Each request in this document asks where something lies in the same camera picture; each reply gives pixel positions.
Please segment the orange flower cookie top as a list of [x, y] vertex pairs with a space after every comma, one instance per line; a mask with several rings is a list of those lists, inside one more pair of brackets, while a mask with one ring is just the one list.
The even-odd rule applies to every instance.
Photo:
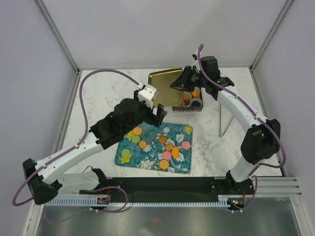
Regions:
[[198, 97], [199, 96], [199, 91], [194, 90], [191, 94], [192, 94], [193, 97]]

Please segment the gold tin lid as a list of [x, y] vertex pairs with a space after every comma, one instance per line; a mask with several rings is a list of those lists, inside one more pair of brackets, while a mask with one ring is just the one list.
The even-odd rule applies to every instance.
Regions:
[[170, 85], [176, 81], [182, 74], [183, 69], [174, 68], [157, 72], [152, 72], [148, 75], [148, 84], [158, 90], [158, 95], [154, 99], [154, 106], [158, 104], [164, 107], [178, 106], [182, 104], [182, 90], [173, 89]]

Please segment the square cookie tin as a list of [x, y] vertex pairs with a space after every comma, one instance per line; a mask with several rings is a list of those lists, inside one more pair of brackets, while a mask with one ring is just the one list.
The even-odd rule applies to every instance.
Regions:
[[[199, 91], [199, 96], [197, 98], [200, 98], [203, 101], [201, 88], [195, 87], [194, 90]], [[192, 91], [191, 92], [187, 92], [187, 91], [182, 92], [183, 95], [188, 95], [190, 97], [190, 100], [193, 98], [191, 93], [192, 93]], [[202, 109], [203, 109], [203, 106], [202, 107], [191, 107], [189, 102], [185, 102], [184, 100], [182, 100], [182, 103], [180, 105], [172, 106], [173, 112], [201, 112]]]

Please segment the black round cookie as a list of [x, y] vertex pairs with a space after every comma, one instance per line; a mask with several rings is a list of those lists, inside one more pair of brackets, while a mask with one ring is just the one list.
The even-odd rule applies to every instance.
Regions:
[[200, 107], [200, 102], [199, 101], [193, 101], [192, 103], [191, 103], [191, 105], [193, 106], [193, 107]]

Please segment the metal tongs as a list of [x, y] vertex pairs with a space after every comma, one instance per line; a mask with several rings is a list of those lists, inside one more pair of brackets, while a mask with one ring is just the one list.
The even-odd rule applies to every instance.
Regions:
[[222, 138], [230, 127], [234, 116], [222, 104], [219, 105], [219, 137]]

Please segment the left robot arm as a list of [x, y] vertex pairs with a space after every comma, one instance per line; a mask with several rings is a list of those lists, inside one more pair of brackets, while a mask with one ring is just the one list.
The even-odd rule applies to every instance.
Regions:
[[157, 95], [158, 91], [151, 86], [135, 90], [133, 98], [123, 99], [105, 118], [85, 130], [77, 144], [39, 161], [25, 160], [22, 164], [24, 176], [35, 204], [45, 204], [57, 196], [62, 185], [56, 181], [67, 170], [122, 141], [141, 123], [159, 127], [167, 112], [158, 105], [157, 113], [153, 113]]

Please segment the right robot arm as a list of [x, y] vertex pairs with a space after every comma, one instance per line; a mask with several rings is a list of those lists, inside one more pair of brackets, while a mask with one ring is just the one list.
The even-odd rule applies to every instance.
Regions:
[[243, 184], [266, 159], [272, 157], [280, 149], [279, 139], [281, 125], [276, 120], [260, 116], [258, 112], [240, 96], [234, 83], [221, 76], [218, 61], [214, 56], [198, 58], [192, 66], [185, 66], [181, 75], [170, 88], [192, 92], [195, 88], [203, 88], [219, 104], [225, 106], [245, 131], [241, 144], [241, 158], [226, 173], [225, 188], [227, 192], [236, 194]]

